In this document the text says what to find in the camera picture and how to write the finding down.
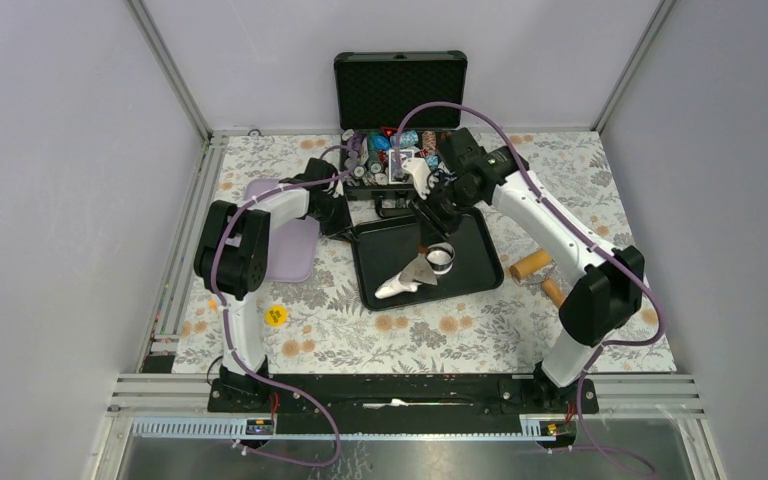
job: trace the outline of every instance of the yellow sticker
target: yellow sticker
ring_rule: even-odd
[[[266,324],[271,327],[280,327],[287,321],[287,309],[281,305],[273,305],[266,311]]]

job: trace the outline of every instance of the black case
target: black case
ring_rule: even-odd
[[[340,127],[360,132],[381,132],[381,127],[396,128],[408,112],[423,103],[463,101],[466,82],[466,55],[447,52],[344,52],[334,58]],[[438,135],[455,130],[461,111],[430,108],[408,122],[409,129],[432,130]],[[340,151],[340,166],[347,154]],[[379,216],[384,199],[409,199],[415,192],[409,185],[343,185],[349,200],[375,200]],[[407,211],[394,212],[405,214]]]

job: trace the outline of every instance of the case lid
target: case lid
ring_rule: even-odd
[[[456,50],[341,53],[334,59],[340,127],[398,127],[423,103],[461,103],[466,65],[466,55]],[[460,123],[460,110],[430,108],[414,116],[408,127],[454,129]]]

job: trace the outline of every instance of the gray surface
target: gray surface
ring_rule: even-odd
[[[606,445],[632,449],[653,462],[660,478],[692,478],[680,436],[672,424],[657,421],[598,422],[594,433]],[[230,441],[133,438],[121,470],[122,480],[188,480],[231,478],[356,480],[473,480],[635,478],[615,469],[598,453],[549,456],[533,442],[378,441],[345,442],[343,456],[332,467],[312,470],[254,455],[242,457]],[[330,442],[272,442],[263,447],[299,458],[328,458]],[[630,464],[632,468],[644,467]]]
[[[79,478],[198,158],[122,1],[0,1],[0,479]]]
[[[506,127],[581,127],[596,121],[658,0],[146,4],[216,129],[337,128],[336,54],[451,49],[469,57],[466,105]]]
[[[603,140],[725,470],[768,477],[768,5],[679,2]]]

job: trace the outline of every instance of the black wire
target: black wire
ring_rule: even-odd
[[[207,367],[207,374],[204,376],[204,381],[207,382],[208,385],[210,385],[210,371],[213,370],[213,366],[216,365],[216,362],[219,360],[222,360],[222,355],[219,355],[216,357],[216,359],[213,360],[213,362],[210,363],[210,366]]]

